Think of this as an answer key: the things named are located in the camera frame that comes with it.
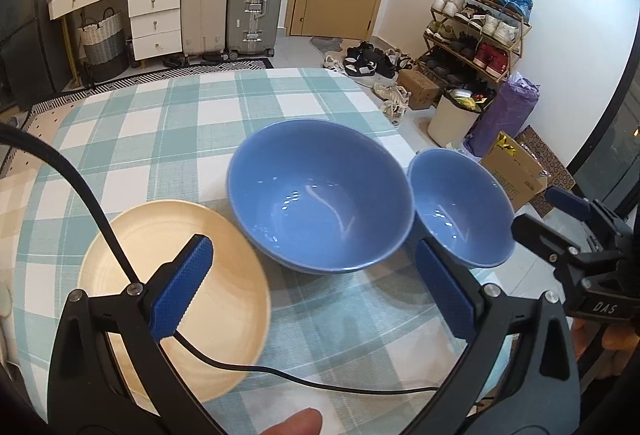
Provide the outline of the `right hand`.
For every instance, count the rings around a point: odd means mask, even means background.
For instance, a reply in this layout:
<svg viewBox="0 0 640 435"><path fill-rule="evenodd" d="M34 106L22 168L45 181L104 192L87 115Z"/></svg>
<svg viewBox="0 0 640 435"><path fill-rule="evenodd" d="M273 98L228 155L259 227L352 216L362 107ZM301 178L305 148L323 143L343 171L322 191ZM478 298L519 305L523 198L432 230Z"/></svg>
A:
<svg viewBox="0 0 640 435"><path fill-rule="evenodd" d="M588 332L592 326L592 322L582 319L573 320L572 339L577 359L582 357L592 340L592 336ZM597 378L605 379L605 377L618 377L621 375L638 343L639 337L630 323L609 325L602 337L602 347L605 351L612 351L612 355L608 360L600 364Z"/></svg>

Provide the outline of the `left hand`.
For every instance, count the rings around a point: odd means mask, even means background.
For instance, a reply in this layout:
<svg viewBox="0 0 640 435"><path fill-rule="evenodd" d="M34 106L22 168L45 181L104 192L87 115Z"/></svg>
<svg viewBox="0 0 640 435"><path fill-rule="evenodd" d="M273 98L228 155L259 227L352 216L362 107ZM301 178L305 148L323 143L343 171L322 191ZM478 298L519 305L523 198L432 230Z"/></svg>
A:
<svg viewBox="0 0 640 435"><path fill-rule="evenodd" d="M271 426L263 431L262 435L319 435L322 424L321 412L314 408L307 408Z"/></svg>

